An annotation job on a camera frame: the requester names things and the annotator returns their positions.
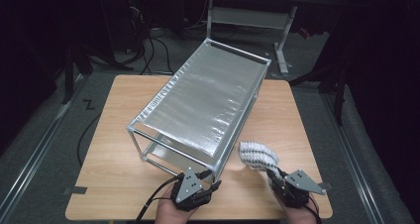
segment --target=tabletop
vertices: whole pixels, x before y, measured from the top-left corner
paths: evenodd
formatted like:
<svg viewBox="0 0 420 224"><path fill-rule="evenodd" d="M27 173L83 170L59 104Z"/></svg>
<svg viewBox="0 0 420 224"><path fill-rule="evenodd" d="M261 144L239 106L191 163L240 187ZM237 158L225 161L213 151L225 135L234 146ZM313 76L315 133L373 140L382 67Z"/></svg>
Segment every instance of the tabletop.
<svg viewBox="0 0 420 224"><path fill-rule="evenodd" d="M171 178L168 172L141 160L126 130L168 80L168 76L116 76L75 184L87 187L86 192L71 195L65 212L68 219L134 220L158 186ZM241 141L266 145L279 156L278 166L282 170L294 172L302 168L316 182L322 182L288 83L264 80L222 172L220 188L209 204L194 213L192 220L284 218L266 174L241 163L238 155ZM146 146L149 140L138 142ZM328 195L314 196L321 218L331 217ZM155 219L157 204L152 203L145 220Z"/></svg>

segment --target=metal rod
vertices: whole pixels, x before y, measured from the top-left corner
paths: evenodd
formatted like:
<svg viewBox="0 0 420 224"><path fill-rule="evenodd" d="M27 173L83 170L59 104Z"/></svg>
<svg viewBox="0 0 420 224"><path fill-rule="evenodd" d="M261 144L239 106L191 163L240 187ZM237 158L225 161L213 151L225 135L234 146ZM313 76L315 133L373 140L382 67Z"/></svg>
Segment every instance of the metal rod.
<svg viewBox="0 0 420 224"><path fill-rule="evenodd" d="M177 149L175 149L175 148L173 148L173 147L171 147L171 146L169 146L169 145L167 145L167 144L163 143L162 141L160 141L160 140L158 140L158 139L155 139L154 137L152 137L152 136L150 136L150 135L148 135L148 134L146 134L146 133L144 133L144 132L142 132L142 131L139 131L139 130L135 129L135 130L134 130L134 132L135 132L136 134L138 134L138 135L140 135L140 136L142 136L142 137L146 138L146 139L149 139L149 140L151 140L151 141L153 141L153 142L155 142L155 143L157 143L157 144L159 144L159 145L161 145L161 146L163 146L163 147L167 148L168 150L171 150L171 151L173 151L173 152L175 152L175 153L177 153L177 154L179 154L179 155L182 155L183 157L185 157L185 158L187 158L187 159L190 159L190 160L192 160L192 161L196 162L196 163L197 163L197 164L199 164L199 165L202 165L202 166L204 166L204 167L206 167L206 168L210 168L208 164L205 164L205 163L201 162L200 160L197 160L197 159L195 159L194 157L192 157L192 156L190 156L190 155L188 155L188 154L186 154L186 153L184 153L184 152L181 152L181 151L179 151L179 150L177 150Z"/></svg>
<svg viewBox="0 0 420 224"><path fill-rule="evenodd" d="M158 163L156 163L156 162L152 161L152 160L151 160L151 159L149 159L149 158L146 158L146 161L147 161L148 163L150 163L150 164L154 165L155 167L161 168L161 169L163 169L163 170L165 170L165 171L169 172L170 174L177 175L177 173L176 173L176 172L174 172L174 171L170 170L169 168L166 168L166 167L164 167L164 166L162 166L162 165L160 165L160 164L158 164Z"/></svg>
<svg viewBox="0 0 420 224"><path fill-rule="evenodd" d="M285 44L286 39L287 39L287 35L289 34L289 31L290 31L291 24L293 23L294 15L296 14L296 10L297 10L297 6L293 6L290 9L287 20L284 23L285 26L284 26L284 29L283 29L283 32L282 32L282 35L281 35L281 40L276 45L276 48L275 48L277 51L283 50L284 44Z"/></svg>
<svg viewBox="0 0 420 224"><path fill-rule="evenodd" d="M211 38L211 24L213 23L213 0L209 0L207 11L207 38Z"/></svg>
<svg viewBox="0 0 420 224"><path fill-rule="evenodd" d="M367 216L370 220L370 223L385 223L383 221L383 218L380 214L379 208L376 205L376 202L373 198L373 195L370 190L370 186L368 185L368 182L366 181L364 174L359 167L358 160L356 159L355 154L353 153L352 146L350 145L350 142L346 136L346 133L342 126L339 126L335 116L334 116L334 105L331 101L331 98L327 94L321 94L322 101L324 102L325 107L329 111L329 115L331 120L334 123L334 127L336 128L337 134L339 135L339 138L341 140L341 149L343 152L343 155L345 157L345 161L347 165L349 166L350 174L353 177L353 180L355 182L356 188L359 192L359 195L361 197L362 203L365 206L365 210L367 211Z"/></svg>

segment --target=wire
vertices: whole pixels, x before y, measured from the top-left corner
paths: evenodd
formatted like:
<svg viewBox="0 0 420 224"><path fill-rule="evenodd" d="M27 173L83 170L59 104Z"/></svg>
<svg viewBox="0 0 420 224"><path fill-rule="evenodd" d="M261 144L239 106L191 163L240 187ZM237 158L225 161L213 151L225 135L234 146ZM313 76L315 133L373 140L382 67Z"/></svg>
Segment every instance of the wire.
<svg viewBox="0 0 420 224"><path fill-rule="evenodd" d="M137 12L137 16L139 16L141 14L140 10L137 9L136 7L134 7L134 6L130 6L130 9L133 9L134 11L136 11Z"/></svg>
<svg viewBox="0 0 420 224"><path fill-rule="evenodd" d="M145 215L146 211L149 208L149 205L151 205L151 203L155 200L155 196L158 194L158 192L164 188L166 185L170 184L173 181L176 180L180 180L184 177L184 173L180 173L172 178L170 178L169 180L167 180L166 182L164 182L163 184L161 184L157 190L152 194L152 196L149 198L149 200L145 203L145 206L143 206L142 210L139 213L139 216L136 218L136 221L134 222L135 224L139 224L140 221L142 220L143 216Z"/></svg>
<svg viewBox="0 0 420 224"><path fill-rule="evenodd" d="M162 46L164 47L164 49L166 50L166 63L167 63L167 68L169 69L170 73L173 75L173 70L170 68L170 65L169 65L169 50L167 49L167 46L164 44L164 42L162 42L162 41L161 41L161 40L159 40L159 39L152 38L152 40L155 40L155 41L157 41L157 42L161 43L161 45L162 45Z"/></svg>
<svg viewBox="0 0 420 224"><path fill-rule="evenodd" d="M163 30L163 33L158 35L158 36L153 36L153 37L151 36L151 38L154 38L154 39L161 38L161 37L163 37L167 34L167 29L166 28L153 28L153 29L151 29L151 33L152 33L152 31L159 31L159 30Z"/></svg>
<svg viewBox="0 0 420 224"><path fill-rule="evenodd" d="M143 75L143 73L145 72L146 69L149 71L149 75L152 75L152 71L149 68L149 64L151 63L152 59L155 56L155 46L154 46L154 42L152 42L151 38L149 38L149 42L151 42L151 46L152 46L152 55L149 58L149 60L146 60L146 58L145 58L146 66L145 66L145 68L143 68L142 72L140 72L140 75Z"/></svg>
<svg viewBox="0 0 420 224"><path fill-rule="evenodd" d="M226 33L226 31L229 31L229 29L232 31L232 33L226 37L219 37L215 34L216 32L212 32L213 37L217 39L230 39L238 33L238 27L234 25L219 25L219 27L215 27L215 29L220 30L218 33Z"/></svg>
<svg viewBox="0 0 420 224"><path fill-rule="evenodd" d="M170 198L167 198L167 197L155 197L154 198L154 201L155 200L171 200Z"/></svg>
<svg viewBox="0 0 420 224"><path fill-rule="evenodd" d="M193 35L193 36L201 36L201 35L203 35L203 34L205 34L206 33L206 30L202 30L201 32L199 32L199 33L191 33L191 31L195 31L195 30L197 30L197 29L200 29L201 27L203 27L203 26L205 26L205 24L203 24L203 25L200 25L200 27L195 27L195 28L191 28L191 29L188 29L188 30L184 30L183 32L184 33L186 33L186 34L189 34L189 35Z"/></svg>
<svg viewBox="0 0 420 224"><path fill-rule="evenodd" d="M118 61L115 60L115 63L118 64L118 65L126 65L128 63L134 62L137 59L141 58L144 54L145 54L144 47L143 47L143 45L140 45L139 50L137 51L137 53L133 57L131 57L131 58L127 59L127 60L121 61L121 62L118 62ZM92 63L98 64L98 65L101 65L101 66L115 65L115 64L100 62L100 61L98 61L98 60L96 60L96 59L94 59L92 57L89 57L89 59L90 59L90 61Z"/></svg>
<svg viewBox="0 0 420 224"><path fill-rule="evenodd" d="M92 126L92 124L101 116L102 112L100 112L98 115L96 115L96 117L89 123L89 125L87 125L87 127L84 129L83 133L81 134L78 144L77 144L77 160L80 164L80 166L83 165L83 162L81 161L81 157L80 157L80 144L81 144L81 140L83 139L84 135L86 135L87 130L89 130L89 128Z"/></svg>
<svg viewBox="0 0 420 224"><path fill-rule="evenodd" d="M202 24L202 25L198 25L198 24L201 22L201 20L203 20L204 14L205 14L206 9L207 9L207 3L208 3L208 0L206 0L206 1L204 2L203 11L201 12L201 16L200 16L200 18L197 20L197 22L196 22L195 24L193 24L192 26L187 27L187 28L184 28L184 29L193 29L193 28L197 28L197 27L201 27L201 26L203 26L203 25L206 25L206 23L204 23L204 24Z"/></svg>
<svg viewBox="0 0 420 224"><path fill-rule="evenodd" d="M316 212L314 210L312 210L312 208L310 208L308 205L303 205L303 207L305 209L307 209L310 213L312 213L312 215L314 215L315 219L316 219L316 223L317 224L322 224L322 220L321 217L319 217L319 209L318 209L318 205L316 204L315 200L312 199L312 197L309 196L309 198L311 199L311 201L314 203L315 208L316 208Z"/></svg>

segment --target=person's hand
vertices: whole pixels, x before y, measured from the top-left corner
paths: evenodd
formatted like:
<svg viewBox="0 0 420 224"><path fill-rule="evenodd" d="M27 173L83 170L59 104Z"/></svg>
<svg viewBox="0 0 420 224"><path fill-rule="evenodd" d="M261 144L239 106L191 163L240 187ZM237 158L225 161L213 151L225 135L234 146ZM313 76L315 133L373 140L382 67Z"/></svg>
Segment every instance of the person's hand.
<svg viewBox="0 0 420 224"><path fill-rule="evenodd" d="M185 212L182 210L176 209L175 205L173 204L172 200L170 200L170 193L172 192L173 186L169 187L164 195L163 198L168 199L160 199L157 205L157 216L156 216L156 224L184 224L188 221L191 215L197 210L197 208Z"/></svg>
<svg viewBox="0 0 420 224"><path fill-rule="evenodd" d="M281 201L281 199L274 193L275 198L277 199L278 203L280 204L281 208L284 210L286 214L287 223L289 224L316 224L315 216L309 212L309 210L305 209L304 207L301 208L293 208L293 207L286 207L286 205ZM317 212L316 204L313 203L310 199L306 204L309 208L311 208L315 213Z"/></svg>

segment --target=metal frame box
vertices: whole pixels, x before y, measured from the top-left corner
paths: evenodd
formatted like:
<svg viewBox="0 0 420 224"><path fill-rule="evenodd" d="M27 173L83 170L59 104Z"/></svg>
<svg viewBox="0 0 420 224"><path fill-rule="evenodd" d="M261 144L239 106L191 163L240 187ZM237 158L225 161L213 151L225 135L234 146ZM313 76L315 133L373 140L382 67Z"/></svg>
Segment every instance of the metal frame box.
<svg viewBox="0 0 420 224"><path fill-rule="evenodd" d="M269 64L270 59L206 39L128 125L141 158L172 174L178 172L166 164L211 169L206 180L217 181ZM142 149L136 135L151 143Z"/></svg>

